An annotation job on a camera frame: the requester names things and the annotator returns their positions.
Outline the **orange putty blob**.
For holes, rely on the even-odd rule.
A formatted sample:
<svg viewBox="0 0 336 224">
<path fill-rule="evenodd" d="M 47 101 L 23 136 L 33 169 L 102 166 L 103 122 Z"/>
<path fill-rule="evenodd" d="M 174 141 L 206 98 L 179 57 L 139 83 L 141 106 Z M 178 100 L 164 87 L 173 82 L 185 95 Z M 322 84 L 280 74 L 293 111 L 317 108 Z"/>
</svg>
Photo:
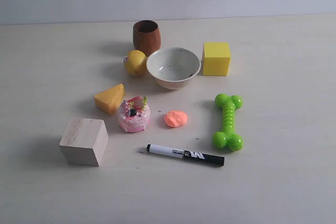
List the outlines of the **orange putty blob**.
<svg viewBox="0 0 336 224">
<path fill-rule="evenodd" d="M 183 111 L 168 111 L 164 116 L 164 122 L 169 127 L 180 127 L 186 124 L 188 116 Z"/>
</svg>

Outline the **white ceramic bowl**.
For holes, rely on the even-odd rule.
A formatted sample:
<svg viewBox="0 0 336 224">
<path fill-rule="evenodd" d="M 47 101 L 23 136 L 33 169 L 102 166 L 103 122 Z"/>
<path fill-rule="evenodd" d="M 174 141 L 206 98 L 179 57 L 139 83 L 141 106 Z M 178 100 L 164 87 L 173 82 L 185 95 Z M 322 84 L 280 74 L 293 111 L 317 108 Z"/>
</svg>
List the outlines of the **white ceramic bowl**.
<svg viewBox="0 0 336 224">
<path fill-rule="evenodd" d="M 197 76 L 201 60 L 195 53 L 181 47 L 162 48 L 150 54 L 146 68 L 159 86 L 177 90 Z"/>
</svg>

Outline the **pink toy cake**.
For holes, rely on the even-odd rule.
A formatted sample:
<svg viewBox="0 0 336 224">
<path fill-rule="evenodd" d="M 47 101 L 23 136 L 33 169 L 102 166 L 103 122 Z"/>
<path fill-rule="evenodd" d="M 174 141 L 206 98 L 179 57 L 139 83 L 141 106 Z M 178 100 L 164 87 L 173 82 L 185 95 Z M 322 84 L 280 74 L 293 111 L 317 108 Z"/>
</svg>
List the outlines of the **pink toy cake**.
<svg viewBox="0 0 336 224">
<path fill-rule="evenodd" d="M 123 100 L 117 113 L 118 124 L 125 132 L 144 131 L 150 124 L 151 110 L 146 96 Z"/>
</svg>

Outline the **yellow lemon with sticker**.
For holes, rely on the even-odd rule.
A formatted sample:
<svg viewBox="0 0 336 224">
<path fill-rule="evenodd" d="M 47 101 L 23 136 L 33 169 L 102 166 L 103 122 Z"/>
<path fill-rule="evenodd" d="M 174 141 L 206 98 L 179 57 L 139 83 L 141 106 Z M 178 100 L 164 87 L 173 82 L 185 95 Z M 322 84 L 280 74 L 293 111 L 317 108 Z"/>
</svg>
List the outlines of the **yellow lemon with sticker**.
<svg viewBox="0 0 336 224">
<path fill-rule="evenodd" d="M 131 50 L 123 60 L 125 70 L 132 76 L 142 76 L 146 71 L 146 55 L 139 50 Z"/>
</svg>

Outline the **orange cheese wedge toy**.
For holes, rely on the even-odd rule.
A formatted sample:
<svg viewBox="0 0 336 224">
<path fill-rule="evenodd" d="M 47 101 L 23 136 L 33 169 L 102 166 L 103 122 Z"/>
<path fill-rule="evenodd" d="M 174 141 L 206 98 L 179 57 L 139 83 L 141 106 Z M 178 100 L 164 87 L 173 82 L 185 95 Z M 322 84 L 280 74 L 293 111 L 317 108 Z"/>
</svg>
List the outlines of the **orange cheese wedge toy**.
<svg viewBox="0 0 336 224">
<path fill-rule="evenodd" d="M 113 115 L 118 110 L 125 94 L 124 85 L 118 84 L 108 90 L 94 95 L 96 107 L 103 112 Z"/>
</svg>

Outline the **yellow foam cube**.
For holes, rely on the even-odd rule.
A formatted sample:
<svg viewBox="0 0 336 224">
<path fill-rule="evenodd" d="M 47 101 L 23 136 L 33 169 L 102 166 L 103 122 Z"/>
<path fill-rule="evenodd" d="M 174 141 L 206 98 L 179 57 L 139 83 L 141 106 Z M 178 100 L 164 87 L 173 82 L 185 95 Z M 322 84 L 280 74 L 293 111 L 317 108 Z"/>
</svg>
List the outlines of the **yellow foam cube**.
<svg viewBox="0 0 336 224">
<path fill-rule="evenodd" d="M 227 76 L 231 52 L 227 42 L 205 42 L 203 44 L 203 75 Z"/>
</svg>

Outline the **brown wooden cup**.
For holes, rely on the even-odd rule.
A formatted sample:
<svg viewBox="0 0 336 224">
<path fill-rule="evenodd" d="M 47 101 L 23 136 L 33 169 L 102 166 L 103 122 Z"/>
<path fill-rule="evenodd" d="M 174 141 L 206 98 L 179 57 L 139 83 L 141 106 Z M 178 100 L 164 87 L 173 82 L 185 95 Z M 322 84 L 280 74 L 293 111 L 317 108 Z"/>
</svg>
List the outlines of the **brown wooden cup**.
<svg viewBox="0 0 336 224">
<path fill-rule="evenodd" d="M 140 20 L 133 25 L 133 45 L 149 56 L 161 47 L 159 26 L 152 20 Z"/>
</svg>

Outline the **green bone dog toy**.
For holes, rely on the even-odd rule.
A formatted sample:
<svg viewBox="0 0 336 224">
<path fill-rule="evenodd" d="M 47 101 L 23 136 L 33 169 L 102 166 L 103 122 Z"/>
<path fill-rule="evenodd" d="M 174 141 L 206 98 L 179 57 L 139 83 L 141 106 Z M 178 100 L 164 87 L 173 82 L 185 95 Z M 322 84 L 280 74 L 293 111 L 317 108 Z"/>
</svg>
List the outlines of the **green bone dog toy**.
<svg viewBox="0 0 336 224">
<path fill-rule="evenodd" d="M 235 133 L 235 111 L 240 109 L 243 103 L 238 95 L 228 96 L 221 93 L 216 96 L 215 104 L 222 109 L 222 130 L 215 132 L 212 137 L 216 148 L 227 147 L 232 152 L 243 148 L 243 138 Z"/>
</svg>

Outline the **black and white marker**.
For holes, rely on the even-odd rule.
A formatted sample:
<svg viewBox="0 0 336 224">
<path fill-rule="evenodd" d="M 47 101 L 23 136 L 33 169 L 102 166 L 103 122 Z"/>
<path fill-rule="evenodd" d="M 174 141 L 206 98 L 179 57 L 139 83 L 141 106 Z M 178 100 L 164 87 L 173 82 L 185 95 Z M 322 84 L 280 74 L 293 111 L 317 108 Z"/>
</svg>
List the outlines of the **black and white marker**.
<svg viewBox="0 0 336 224">
<path fill-rule="evenodd" d="M 224 166 L 225 163 L 225 157 L 222 156 L 215 156 L 199 152 L 181 150 L 161 145 L 148 144 L 146 147 L 146 151 L 152 154 L 179 158 L 190 162 L 197 162 L 216 167 L 222 167 Z"/>
</svg>

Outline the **light wooden cube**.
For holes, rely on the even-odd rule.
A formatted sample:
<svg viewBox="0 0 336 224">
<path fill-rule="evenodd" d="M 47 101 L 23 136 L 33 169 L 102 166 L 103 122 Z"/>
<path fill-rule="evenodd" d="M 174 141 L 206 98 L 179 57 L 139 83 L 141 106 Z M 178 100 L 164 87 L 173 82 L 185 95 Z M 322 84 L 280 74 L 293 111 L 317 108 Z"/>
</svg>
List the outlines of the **light wooden cube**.
<svg viewBox="0 0 336 224">
<path fill-rule="evenodd" d="M 69 164 L 100 166 L 108 143 L 104 120 L 72 118 L 59 146 Z"/>
</svg>

